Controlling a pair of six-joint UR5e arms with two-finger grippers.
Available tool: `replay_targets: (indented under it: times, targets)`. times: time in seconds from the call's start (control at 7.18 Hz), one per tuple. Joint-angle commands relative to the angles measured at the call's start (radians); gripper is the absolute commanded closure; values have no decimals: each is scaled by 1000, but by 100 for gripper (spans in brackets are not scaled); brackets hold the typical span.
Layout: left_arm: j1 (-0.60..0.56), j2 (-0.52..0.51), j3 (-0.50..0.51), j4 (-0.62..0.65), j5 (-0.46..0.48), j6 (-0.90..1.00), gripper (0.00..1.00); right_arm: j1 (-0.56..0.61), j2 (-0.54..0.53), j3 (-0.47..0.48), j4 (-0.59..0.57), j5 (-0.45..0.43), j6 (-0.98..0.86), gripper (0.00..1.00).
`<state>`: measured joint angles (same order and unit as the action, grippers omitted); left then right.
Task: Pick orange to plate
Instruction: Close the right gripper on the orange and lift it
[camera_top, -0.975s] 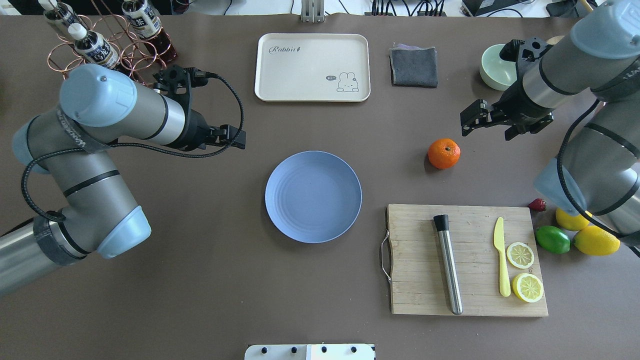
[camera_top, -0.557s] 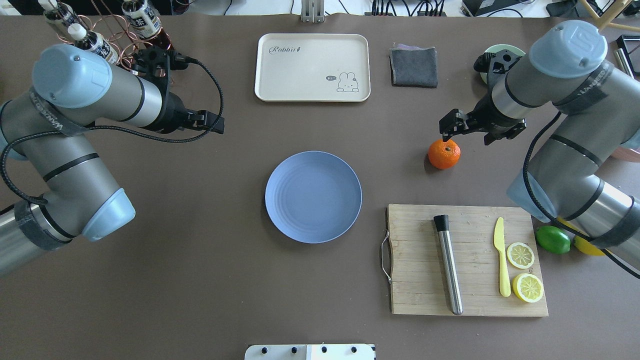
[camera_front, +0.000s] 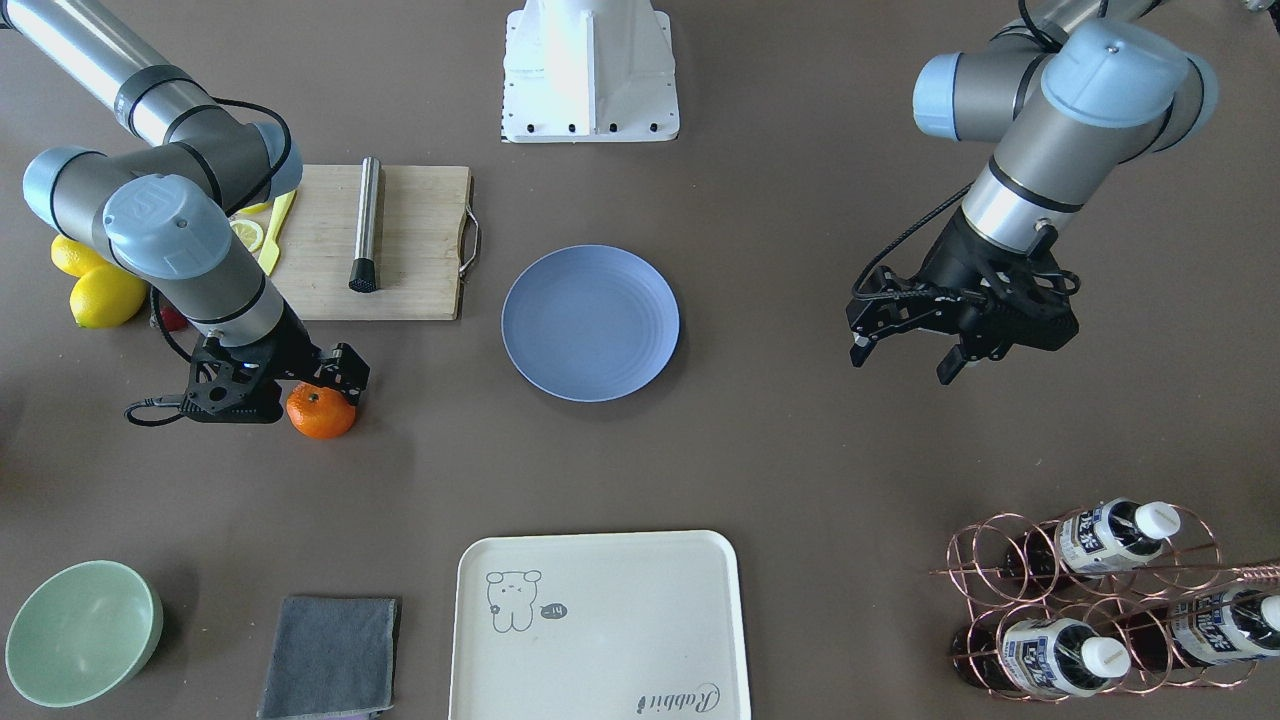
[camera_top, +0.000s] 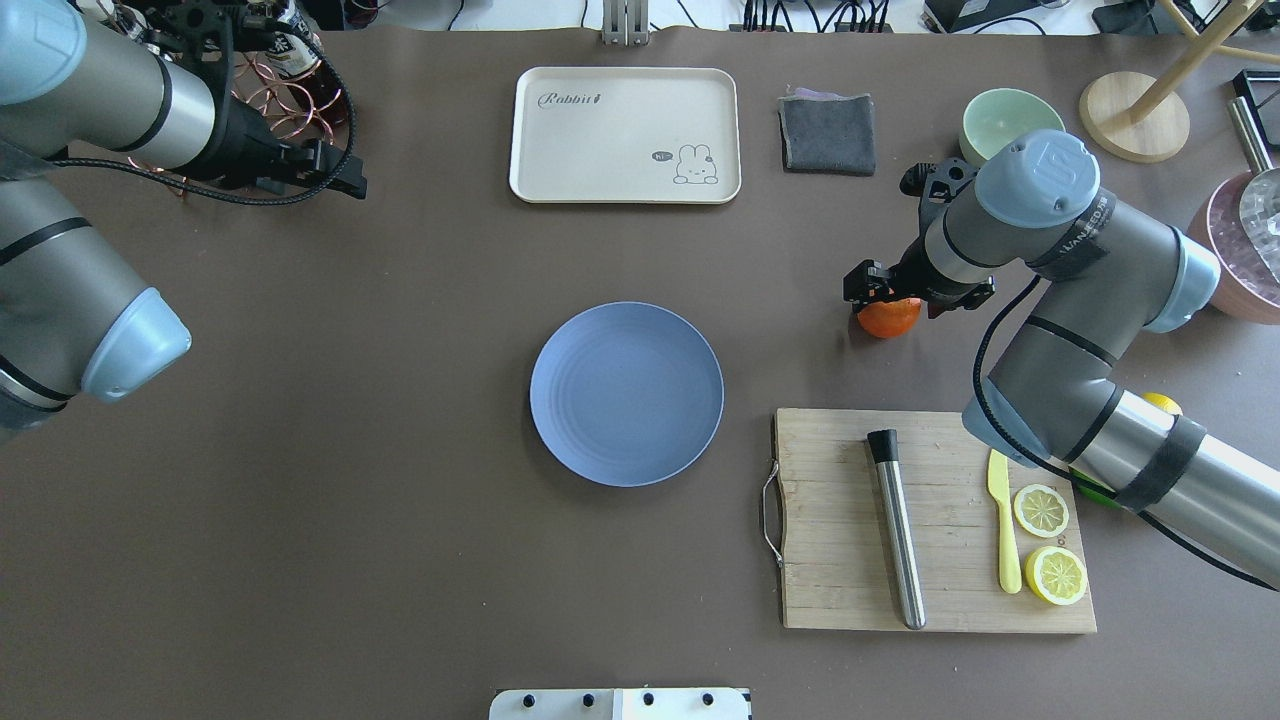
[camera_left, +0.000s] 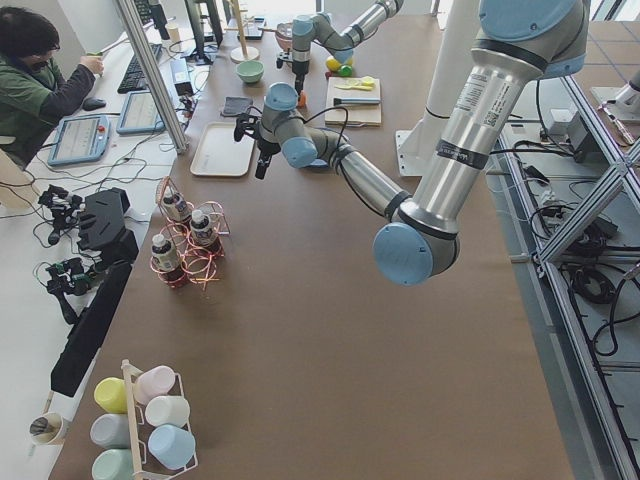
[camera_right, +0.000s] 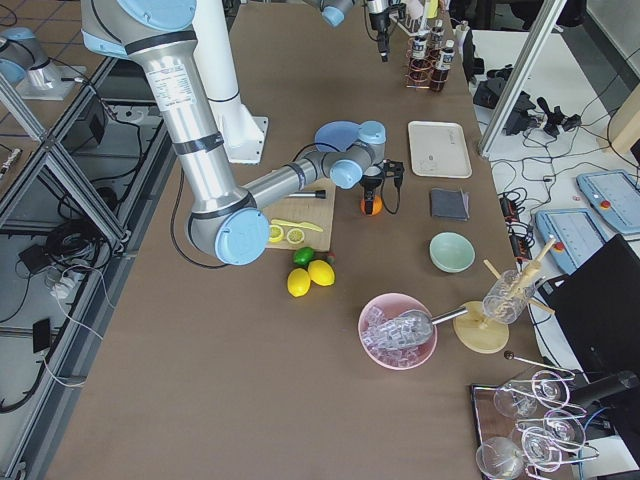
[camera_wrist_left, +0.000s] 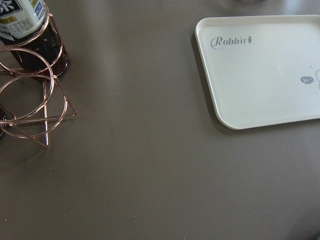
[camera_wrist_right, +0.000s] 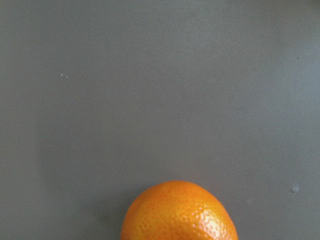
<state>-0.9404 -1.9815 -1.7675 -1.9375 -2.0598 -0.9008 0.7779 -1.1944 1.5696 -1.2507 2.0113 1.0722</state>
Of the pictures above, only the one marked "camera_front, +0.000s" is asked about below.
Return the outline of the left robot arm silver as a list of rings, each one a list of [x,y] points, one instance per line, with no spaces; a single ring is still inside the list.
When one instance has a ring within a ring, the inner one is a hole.
[[[1051,250],[1106,177],[1201,131],[1219,104],[1212,67],[1137,26],[1152,1],[1050,1],[980,53],[932,58],[913,91],[922,132],[992,142],[978,177],[913,275],[879,259],[852,288],[850,357],[909,331],[956,337],[942,384],[982,359],[1055,351],[1079,331],[1078,277]]]

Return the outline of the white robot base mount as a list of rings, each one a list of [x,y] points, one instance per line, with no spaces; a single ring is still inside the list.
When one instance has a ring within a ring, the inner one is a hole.
[[[506,142],[678,136],[669,15],[649,1],[527,1],[507,15],[503,69]]]

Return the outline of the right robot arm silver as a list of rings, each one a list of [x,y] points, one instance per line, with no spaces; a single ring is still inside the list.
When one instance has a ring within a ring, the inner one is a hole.
[[[166,297],[201,334],[186,391],[146,398],[175,419],[273,423],[283,380],[361,400],[369,365],[323,350],[236,237],[233,214],[300,186],[303,163],[274,111],[243,123],[97,1],[5,1],[3,23],[111,109],[146,149],[65,146],[26,169],[27,205],[61,234]]]

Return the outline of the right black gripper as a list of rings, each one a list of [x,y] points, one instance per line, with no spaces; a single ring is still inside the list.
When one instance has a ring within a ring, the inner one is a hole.
[[[297,318],[282,318],[268,334],[228,347],[207,336],[195,350],[182,415],[204,423],[274,423],[282,419],[282,380],[335,389],[358,405],[370,368],[347,343],[328,351],[310,340]]]

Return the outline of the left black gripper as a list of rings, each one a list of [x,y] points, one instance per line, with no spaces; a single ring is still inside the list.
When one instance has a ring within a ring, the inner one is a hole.
[[[861,368],[879,341],[909,331],[957,337],[936,368],[942,386],[969,363],[1000,360],[1015,345],[1061,348],[1079,331],[1070,297],[1080,283],[1050,251],[1057,236],[1048,222],[1034,222],[1025,256],[988,242],[956,211],[915,275],[878,265],[859,278],[846,309],[851,364]]]

